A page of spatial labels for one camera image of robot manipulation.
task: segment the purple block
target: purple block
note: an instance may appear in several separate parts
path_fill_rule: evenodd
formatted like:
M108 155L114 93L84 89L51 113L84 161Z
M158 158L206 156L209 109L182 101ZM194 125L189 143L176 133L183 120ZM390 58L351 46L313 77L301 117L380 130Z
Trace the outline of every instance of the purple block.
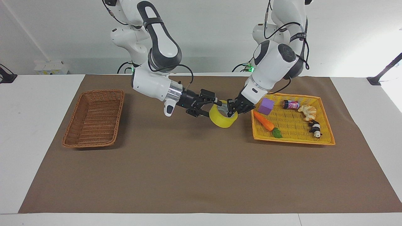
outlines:
M274 101L267 98L263 98L263 101L260 107L258 108L258 112L264 115L269 115L273 108L274 108Z

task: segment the brown wicker basket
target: brown wicker basket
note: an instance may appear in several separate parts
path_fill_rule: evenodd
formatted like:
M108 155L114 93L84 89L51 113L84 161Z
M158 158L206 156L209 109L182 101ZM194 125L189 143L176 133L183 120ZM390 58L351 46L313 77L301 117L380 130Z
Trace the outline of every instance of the brown wicker basket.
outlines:
M105 147L114 144L119 129L124 92L92 90L83 92L63 137L67 148Z

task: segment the basket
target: basket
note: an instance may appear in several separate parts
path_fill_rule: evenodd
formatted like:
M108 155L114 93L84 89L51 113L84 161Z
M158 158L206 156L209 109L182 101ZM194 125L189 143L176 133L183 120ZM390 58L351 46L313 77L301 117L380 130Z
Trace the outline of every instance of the basket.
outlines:
M119 129L124 92L92 90L83 92L63 137L67 148L105 147L114 144Z
M254 114L251 113L254 139L299 144L335 145L334 135L320 97L276 93L274 95L267 94L265 98L273 100L275 103L271 113L262 116L279 128L283 138L273 137L272 133L255 119ZM283 108L282 103L284 100L299 101L300 105L310 105L317 109L315 120L320 123L321 138L315 138L313 133L309 132L310 127L308 122L303 120L305 116L302 112ZM260 107L261 102L262 100L256 104L256 109Z

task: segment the toy croissant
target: toy croissant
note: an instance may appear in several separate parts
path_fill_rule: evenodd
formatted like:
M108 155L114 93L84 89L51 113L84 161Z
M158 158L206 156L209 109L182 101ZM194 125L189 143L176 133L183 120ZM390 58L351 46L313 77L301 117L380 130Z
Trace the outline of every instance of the toy croissant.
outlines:
M302 105L297 111L303 112L303 114L306 116L304 118L305 121L311 121L317 117L317 109L313 106Z

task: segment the orange carrot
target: orange carrot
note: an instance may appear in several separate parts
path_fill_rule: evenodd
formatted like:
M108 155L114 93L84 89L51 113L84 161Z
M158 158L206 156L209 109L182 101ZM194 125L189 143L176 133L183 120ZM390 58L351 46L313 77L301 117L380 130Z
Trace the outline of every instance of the orange carrot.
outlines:
M260 113L253 111L254 113L254 117L261 122L261 124L269 131L272 131L275 126L272 122L268 121L267 119L265 119Z

